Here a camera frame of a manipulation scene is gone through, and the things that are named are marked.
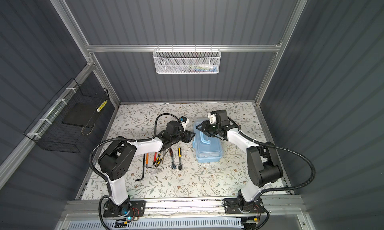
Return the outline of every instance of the screwdriver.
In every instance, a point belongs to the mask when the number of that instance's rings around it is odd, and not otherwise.
[[[155,165],[156,163],[156,155],[157,155],[157,152],[155,152],[155,157],[153,158],[153,165]]]
[[[181,165],[181,147],[179,147],[179,170],[183,169],[183,165]]]
[[[156,163],[155,167],[158,167],[158,166],[160,165],[160,163],[164,160],[164,156],[168,153],[168,151],[163,155],[162,158],[160,158],[160,159],[158,160],[158,162]]]

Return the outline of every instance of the toolbox handle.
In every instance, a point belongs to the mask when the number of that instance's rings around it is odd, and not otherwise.
[[[211,141],[210,140],[204,140],[204,134],[202,131],[200,131],[200,138],[201,138],[201,142],[202,143],[205,143],[205,144],[211,144]]]

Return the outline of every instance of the table surface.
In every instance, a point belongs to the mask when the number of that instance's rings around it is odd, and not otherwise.
[[[226,109],[228,116],[242,126],[242,130],[258,141],[266,141],[264,133],[256,116],[251,102],[234,103],[178,103],[178,104],[133,104],[121,105],[114,119],[108,138],[124,136],[131,139],[152,137],[154,121],[161,113],[172,113],[177,117],[188,117],[190,122],[187,130],[193,129],[197,118],[206,118],[207,113],[214,110]],[[173,120],[171,116],[162,116],[157,124],[157,132],[165,129],[166,124]],[[177,148],[182,149],[183,169],[171,168],[150,175],[146,169],[144,179],[141,178],[142,156],[132,160],[130,168],[125,174],[126,188],[131,199],[142,198],[172,198],[172,197],[216,197],[237,195],[249,180],[247,171],[247,156],[234,144],[221,141],[223,157],[219,162],[198,163],[192,142],[180,142],[172,146],[175,153]],[[149,154],[149,161],[153,161],[154,153]],[[160,166],[169,166],[170,155],[167,154],[164,163]],[[281,179],[271,187],[283,187]],[[107,195],[107,187],[101,177],[92,173],[82,199],[100,199]],[[285,191],[268,192],[266,194],[287,194]]]

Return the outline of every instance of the yellow screwdriver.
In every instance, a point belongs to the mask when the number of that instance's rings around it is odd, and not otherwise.
[[[179,170],[182,170],[183,165],[181,165],[181,147],[179,147],[178,150],[179,150]]]

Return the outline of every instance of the screwdriver handle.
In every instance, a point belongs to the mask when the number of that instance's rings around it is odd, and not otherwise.
[[[162,161],[163,161],[163,159],[161,158],[161,159],[156,163],[155,167],[158,167]]]

